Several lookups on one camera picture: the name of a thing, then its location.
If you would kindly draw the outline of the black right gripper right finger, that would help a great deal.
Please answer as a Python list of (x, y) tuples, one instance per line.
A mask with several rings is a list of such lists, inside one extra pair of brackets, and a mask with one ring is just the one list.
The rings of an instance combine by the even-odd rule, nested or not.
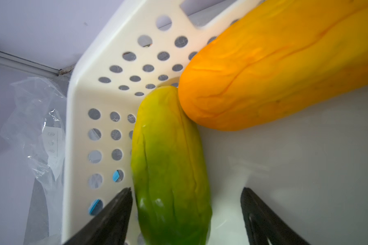
[(307, 245), (308, 242), (294, 232), (273, 210), (245, 187), (241, 209), (248, 241), (251, 245)]

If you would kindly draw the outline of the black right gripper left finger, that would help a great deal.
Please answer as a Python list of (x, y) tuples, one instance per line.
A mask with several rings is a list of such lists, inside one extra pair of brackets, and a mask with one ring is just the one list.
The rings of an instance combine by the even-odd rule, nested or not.
[(133, 205), (132, 189), (122, 189), (66, 245), (125, 245)]

